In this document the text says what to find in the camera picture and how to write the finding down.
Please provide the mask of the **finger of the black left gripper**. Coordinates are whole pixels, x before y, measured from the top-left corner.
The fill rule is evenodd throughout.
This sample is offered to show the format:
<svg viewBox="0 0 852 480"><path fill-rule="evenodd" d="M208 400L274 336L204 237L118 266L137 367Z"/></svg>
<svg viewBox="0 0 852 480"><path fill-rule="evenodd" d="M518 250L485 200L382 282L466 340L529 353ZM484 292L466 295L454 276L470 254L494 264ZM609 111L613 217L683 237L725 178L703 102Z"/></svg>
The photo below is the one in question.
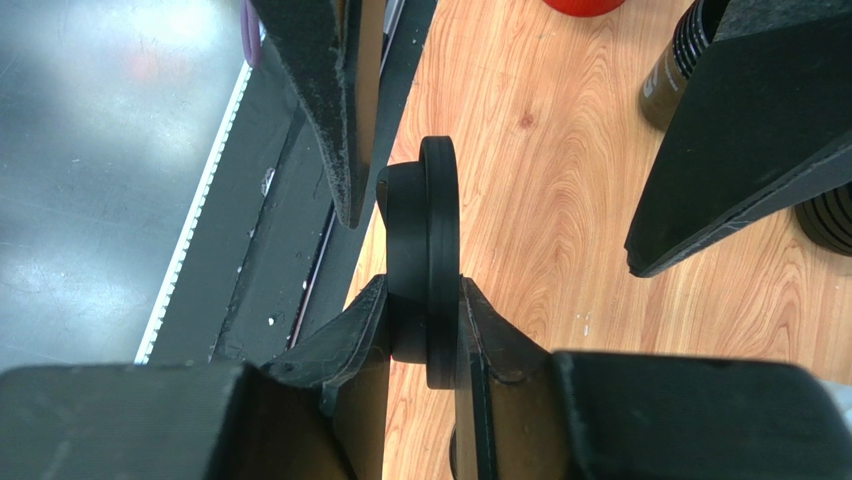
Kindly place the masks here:
<svg viewBox="0 0 852 480"><path fill-rule="evenodd" d="M851 184L851 5L729 1L630 225L651 277L777 211Z"/></svg>
<svg viewBox="0 0 852 480"><path fill-rule="evenodd" d="M311 123L339 222L358 227L373 159L382 1L256 1Z"/></svg>

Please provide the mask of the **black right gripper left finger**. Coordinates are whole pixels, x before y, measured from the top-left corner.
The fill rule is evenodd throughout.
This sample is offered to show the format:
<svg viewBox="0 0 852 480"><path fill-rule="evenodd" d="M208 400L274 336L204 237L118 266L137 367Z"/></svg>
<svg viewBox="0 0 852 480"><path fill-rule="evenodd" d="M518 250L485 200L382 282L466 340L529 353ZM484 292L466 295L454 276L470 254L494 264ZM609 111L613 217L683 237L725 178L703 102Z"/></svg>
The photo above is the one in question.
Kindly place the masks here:
<svg viewBox="0 0 852 480"><path fill-rule="evenodd" d="M383 276L263 366L30 366L1 377L5 479L378 479Z"/></svg>

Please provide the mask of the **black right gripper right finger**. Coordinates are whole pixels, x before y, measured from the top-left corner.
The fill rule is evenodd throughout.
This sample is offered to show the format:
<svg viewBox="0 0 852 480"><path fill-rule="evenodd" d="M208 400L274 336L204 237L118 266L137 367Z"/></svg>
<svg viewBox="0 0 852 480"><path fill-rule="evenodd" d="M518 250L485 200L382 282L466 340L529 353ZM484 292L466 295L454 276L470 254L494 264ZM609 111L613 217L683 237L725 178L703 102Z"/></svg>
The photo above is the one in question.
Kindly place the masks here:
<svg viewBox="0 0 852 480"><path fill-rule="evenodd" d="M549 352L460 283L457 479L847 479L851 434L791 364Z"/></svg>

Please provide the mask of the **stack of black cups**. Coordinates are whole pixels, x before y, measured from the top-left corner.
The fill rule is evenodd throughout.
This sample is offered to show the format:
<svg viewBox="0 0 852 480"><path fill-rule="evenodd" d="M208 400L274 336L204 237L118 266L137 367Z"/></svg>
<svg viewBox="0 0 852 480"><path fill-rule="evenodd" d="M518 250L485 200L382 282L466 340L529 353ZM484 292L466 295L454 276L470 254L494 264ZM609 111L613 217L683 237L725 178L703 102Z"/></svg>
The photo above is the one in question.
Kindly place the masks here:
<svg viewBox="0 0 852 480"><path fill-rule="evenodd" d="M703 52L713 42L728 0L693 1L678 20L672 37L638 92L645 120L665 131Z"/></svg>

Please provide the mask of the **black cup lid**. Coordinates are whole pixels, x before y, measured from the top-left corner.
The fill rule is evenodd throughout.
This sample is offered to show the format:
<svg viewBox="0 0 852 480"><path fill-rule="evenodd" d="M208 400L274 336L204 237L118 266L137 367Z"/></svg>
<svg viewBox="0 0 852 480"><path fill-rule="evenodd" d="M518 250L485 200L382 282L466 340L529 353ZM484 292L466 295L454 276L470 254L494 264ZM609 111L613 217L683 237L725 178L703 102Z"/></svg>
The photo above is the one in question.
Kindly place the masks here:
<svg viewBox="0 0 852 480"><path fill-rule="evenodd" d="M427 136L417 160L383 168L376 200L386 229L392 357L425 366L429 388L452 389L461 278L452 139Z"/></svg>

